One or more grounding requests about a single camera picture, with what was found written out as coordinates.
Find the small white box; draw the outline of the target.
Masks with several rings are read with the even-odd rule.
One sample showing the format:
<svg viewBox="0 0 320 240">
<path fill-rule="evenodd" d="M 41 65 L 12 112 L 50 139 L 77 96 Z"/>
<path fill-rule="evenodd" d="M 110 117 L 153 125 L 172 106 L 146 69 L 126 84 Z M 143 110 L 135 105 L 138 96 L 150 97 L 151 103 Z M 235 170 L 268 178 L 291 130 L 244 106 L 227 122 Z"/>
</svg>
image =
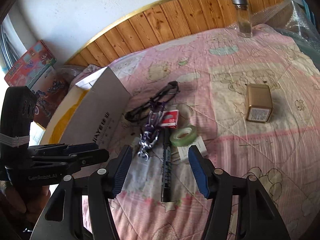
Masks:
<svg viewBox="0 0 320 240">
<path fill-rule="evenodd" d="M 180 146 L 177 148 L 179 158 L 182 163 L 189 163 L 189 152 L 194 152 L 193 148 L 196 148 L 203 157 L 208 155 L 208 151 L 202 137 L 198 136 L 190 145 Z"/>
</svg>

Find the gold square tin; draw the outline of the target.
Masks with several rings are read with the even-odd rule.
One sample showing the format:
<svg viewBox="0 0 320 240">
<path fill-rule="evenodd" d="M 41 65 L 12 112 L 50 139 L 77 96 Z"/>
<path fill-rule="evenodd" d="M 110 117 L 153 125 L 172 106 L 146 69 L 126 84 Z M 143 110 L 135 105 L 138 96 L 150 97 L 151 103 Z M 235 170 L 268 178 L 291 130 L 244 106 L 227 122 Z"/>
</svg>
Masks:
<svg viewBox="0 0 320 240">
<path fill-rule="evenodd" d="M 267 123 L 273 112 L 269 86 L 249 83 L 246 88 L 245 107 L 247 121 Z"/>
</svg>

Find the green tape roll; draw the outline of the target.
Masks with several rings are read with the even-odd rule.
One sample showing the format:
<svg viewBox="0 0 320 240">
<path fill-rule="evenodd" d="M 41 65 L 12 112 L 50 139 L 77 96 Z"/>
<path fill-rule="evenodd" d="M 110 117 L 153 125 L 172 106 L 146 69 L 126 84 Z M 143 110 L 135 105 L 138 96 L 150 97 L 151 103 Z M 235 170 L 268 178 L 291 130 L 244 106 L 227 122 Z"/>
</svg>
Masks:
<svg viewBox="0 0 320 240">
<path fill-rule="evenodd" d="M 197 128 L 193 125 L 179 128 L 172 132 L 170 141 L 176 147 L 190 145 L 197 138 Z"/>
</svg>

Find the dark picture toy box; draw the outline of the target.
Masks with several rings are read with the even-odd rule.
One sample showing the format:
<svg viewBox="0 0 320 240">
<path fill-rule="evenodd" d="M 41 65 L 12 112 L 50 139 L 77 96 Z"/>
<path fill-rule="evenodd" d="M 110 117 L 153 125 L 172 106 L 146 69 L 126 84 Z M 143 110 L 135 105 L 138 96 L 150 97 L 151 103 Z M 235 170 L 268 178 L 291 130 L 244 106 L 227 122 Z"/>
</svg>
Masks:
<svg viewBox="0 0 320 240">
<path fill-rule="evenodd" d="M 46 128 L 68 89 L 68 82 L 50 66 L 30 89 L 37 98 L 34 121 Z"/>
</svg>

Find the white cardboard box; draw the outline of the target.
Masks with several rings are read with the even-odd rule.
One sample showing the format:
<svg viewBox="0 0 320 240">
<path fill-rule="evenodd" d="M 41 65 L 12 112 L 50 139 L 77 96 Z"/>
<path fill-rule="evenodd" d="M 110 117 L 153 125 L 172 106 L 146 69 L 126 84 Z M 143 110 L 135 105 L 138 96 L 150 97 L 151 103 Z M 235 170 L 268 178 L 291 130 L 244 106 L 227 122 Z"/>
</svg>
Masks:
<svg viewBox="0 0 320 240">
<path fill-rule="evenodd" d="M 111 141 L 130 94 L 110 67 L 102 68 L 76 83 L 53 114 L 41 144 L 94 142 L 115 158 L 121 148 Z"/>
</svg>

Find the purple silver action figure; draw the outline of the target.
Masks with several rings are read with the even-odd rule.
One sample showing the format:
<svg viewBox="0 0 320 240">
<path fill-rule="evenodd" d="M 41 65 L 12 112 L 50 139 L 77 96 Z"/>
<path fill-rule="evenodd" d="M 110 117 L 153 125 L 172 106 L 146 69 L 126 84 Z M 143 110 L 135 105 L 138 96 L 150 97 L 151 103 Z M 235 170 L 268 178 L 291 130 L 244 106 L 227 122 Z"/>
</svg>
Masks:
<svg viewBox="0 0 320 240">
<path fill-rule="evenodd" d="M 156 144 L 159 132 L 160 124 L 164 116 L 165 102 L 153 103 L 150 108 L 147 122 L 144 125 L 143 132 L 140 135 L 138 156 L 148 161 L 148 151 Z"/>
</svg>

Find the black marker pen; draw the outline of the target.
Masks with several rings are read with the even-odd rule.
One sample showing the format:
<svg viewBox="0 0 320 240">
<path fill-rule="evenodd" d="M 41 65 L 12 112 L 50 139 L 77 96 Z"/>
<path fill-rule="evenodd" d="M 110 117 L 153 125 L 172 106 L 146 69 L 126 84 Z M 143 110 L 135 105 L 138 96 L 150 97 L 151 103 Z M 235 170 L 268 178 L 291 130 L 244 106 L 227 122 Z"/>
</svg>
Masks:
<svg viewBox="0 0 320 240">
<path fill-rule="evenodd" d="M 171 202 L 171 131 L 169 128 L 164 130 L 163 138 L 163 174 L 162 174 L 162 195 L 161 201 Z"/>
</svg>

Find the black safety glasses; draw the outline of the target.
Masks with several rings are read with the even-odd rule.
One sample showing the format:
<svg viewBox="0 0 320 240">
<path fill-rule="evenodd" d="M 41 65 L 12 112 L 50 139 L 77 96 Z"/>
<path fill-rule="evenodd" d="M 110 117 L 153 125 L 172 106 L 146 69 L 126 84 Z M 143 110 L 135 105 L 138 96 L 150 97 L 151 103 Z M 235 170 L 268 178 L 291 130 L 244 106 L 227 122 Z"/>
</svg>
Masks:
<svg viewBox="0 0 320 240">
<path fill-rule="evenodd" d="M 153 97 L 139 107 L 125 114 L 125 120 L 130 123 L 138 123 L 145 120 L 149 113 L 154 110 L 158 110 L 161 107 L 165 107 L 178 93 L 180 92 L 178 82 L 171 81 L 165 87 L 160 89 Z"/>
</svg>

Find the red staples box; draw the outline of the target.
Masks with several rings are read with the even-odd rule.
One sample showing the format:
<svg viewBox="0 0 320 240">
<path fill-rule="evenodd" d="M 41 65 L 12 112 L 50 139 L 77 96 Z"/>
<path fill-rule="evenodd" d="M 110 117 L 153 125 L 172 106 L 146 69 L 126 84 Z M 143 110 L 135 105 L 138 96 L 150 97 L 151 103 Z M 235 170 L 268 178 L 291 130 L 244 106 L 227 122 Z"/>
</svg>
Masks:
<svg viewBox="0 0 320 240">
<path fill-rule="evenodd" d="M 178 127 L 179 110 L 170 110 L 163 113 L 160 127 L 177 128 Z"/>
</svg>

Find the glass spice jar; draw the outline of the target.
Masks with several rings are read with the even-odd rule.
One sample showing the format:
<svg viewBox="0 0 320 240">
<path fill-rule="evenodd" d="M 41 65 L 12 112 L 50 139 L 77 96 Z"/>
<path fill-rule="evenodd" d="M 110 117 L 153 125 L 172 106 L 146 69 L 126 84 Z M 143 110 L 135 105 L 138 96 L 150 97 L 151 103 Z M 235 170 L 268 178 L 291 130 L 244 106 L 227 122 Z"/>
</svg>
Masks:
<svg viewBox="0 0 320 240">
<path fill-rule="evenodd" d="M 252 22 L 251 12 L 248 6 L 247 0 L 232 0 L 232 4 L 235 7 L 236 21 L 238 24 L 239 35 L 245 38 L 251 38 Z"/>
</svg>

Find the pink bear quilt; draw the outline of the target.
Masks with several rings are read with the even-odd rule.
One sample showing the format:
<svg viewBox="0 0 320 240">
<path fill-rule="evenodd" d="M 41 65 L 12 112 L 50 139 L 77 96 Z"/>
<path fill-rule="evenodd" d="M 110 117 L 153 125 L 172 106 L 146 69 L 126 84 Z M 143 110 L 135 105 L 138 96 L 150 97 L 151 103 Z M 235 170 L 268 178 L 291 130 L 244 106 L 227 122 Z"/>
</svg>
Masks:
<svg viewBox="0 0 320 240">
<path fill-rule="evenodd" d="M 303 239 L 319 212 L 319 70 L 294 40 L 271 27 L 252 38 L 214 29 L 133 53 L 110 64 L 131 94 L 127 110 L 170 81 L 180 92 L 168 107 L 193 125 L 208 158 L 237 177 L 255 175 L 278 208 L 292 239 Z M 267 123 L 246 120 L 249 83 L 268 85 Z M 171 202 L 161 202 L 163 151 L 134 157 L 122 192 L 110 201 L 121 239 L 200 239 L 210 201 L 188 164 L 172 166 Z"/>
</svg>

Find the clear bubble wrap sheet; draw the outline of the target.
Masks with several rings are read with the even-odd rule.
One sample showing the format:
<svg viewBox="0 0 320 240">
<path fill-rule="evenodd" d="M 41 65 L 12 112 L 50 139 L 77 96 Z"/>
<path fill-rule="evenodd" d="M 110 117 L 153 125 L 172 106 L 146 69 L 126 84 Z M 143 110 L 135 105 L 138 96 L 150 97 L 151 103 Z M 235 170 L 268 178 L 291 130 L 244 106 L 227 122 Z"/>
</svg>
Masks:
<svg viewBox="0 0 320 240">
<path fill-rule="evenodd" d="M 285 0 L 252 16 L 253 25 L 266 24 L 278 33 L 293 38 L 301 52 L 319 68 L 319 32 L 303 9 Z"/>
</svg>

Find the colourful toy box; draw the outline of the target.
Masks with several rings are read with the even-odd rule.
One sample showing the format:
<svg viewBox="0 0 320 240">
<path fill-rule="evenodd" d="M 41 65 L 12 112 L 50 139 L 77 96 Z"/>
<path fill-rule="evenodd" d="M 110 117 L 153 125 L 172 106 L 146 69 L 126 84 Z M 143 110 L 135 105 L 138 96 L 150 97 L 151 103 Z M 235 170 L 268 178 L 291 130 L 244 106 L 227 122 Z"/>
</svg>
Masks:
<svg viewBox="0 0 320 240">
<path fill-rule="evenodd" d="M 10 87 L 27 86 L 31 88 L 39 77 L 55 63 L 55 56 L 40 40 L 15 62 L 4 80 Z"/>
</svg>

